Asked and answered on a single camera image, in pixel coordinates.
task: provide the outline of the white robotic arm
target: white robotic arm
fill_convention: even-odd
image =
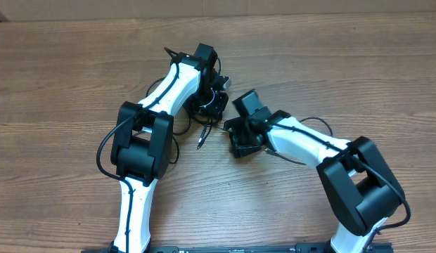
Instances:
[[[218,58],[211,46],[200,44],[194,55],[165,50],[172,57],[167,76],[139,104],[123,103],[117,126],[106,137],[115,134],[110,158],[120,177],[104,172],[98,164],[104,174],[120,179],[122,192],[120,226],[110,248],[104,249],[107,252],[142,253],[148,249],[153,193],[169,163],[175,114],[185,106],[189,115],[217,121],[227,104],[222,91],[231,81],[213,68]],[[141,130],[151,133],[149,141],[132,136],[132,131]]]
[[[143,107],[150,105],[160,94],[166,90],[172,82],[177,72],[177,67],[173,63],[169,73],[148,97],[140,100],[139,104]],[[179,78],[174,83],[173,87],[160,99],[159,103],[149,108],[153,112],[167,112],[168,115],[175,116],[187,98],[193,95],[199,87],[200,72],[195,70],[193,66],[179,63]],[[151,132],[152,129],[144,128],[145,131]],[[130,215],[129,229],[129,253],[142,253],[145,251],[150,242],[149,232],[149,216],[155,184],[158,182],[154,179],[149,186],[144,186],[141,180],[127,176],[125,178],[134,189],[132,199],[132,210]],[[126,252],[126,225],[127,213],[129,211],[129,188],[124,182],[121,185],[121,214],[120,226],[118,228],[117,237],[113,241],[113,245],[121,252]]]
[[[344,150],[350,142],[348,140],[333,138],[310,129],[294,117],[282,119],[278,124],[307,131],[342,150]],[[325,158],[338,155],[338,151],[330,149],[300,132],[287,130],[279,126],[273,126],[267,136],[274,150],[290,155],[291,157],[299,158],[313,169],[321,164]],[[348,174],[353,176],[356,174],[356,171],[353,169]],[[331,247],[336,253],[360,253],[374,229],[381,226],[386,220],[387,218],[381,219],[373,226],[371,232],[365,236],[354,235],[339,223],[337,232],[331,239]]]
[[[247,92],[233,104],[240,117],[226,121],[224,128],[231,130],[234,155],[243,157],[265,145],[316,169],[340,221],[330,241],[332,250],[361,253],[371,243],[372,234],[402,203],[399,195],[404,196],[376,146],[364,137],[350,142],[327,136],[303,125],[287,112],[271,114],[255,91]],[[354,185],[350,177],[364,171],[368,176]],[[385,181],[398,191],[395,193]]]

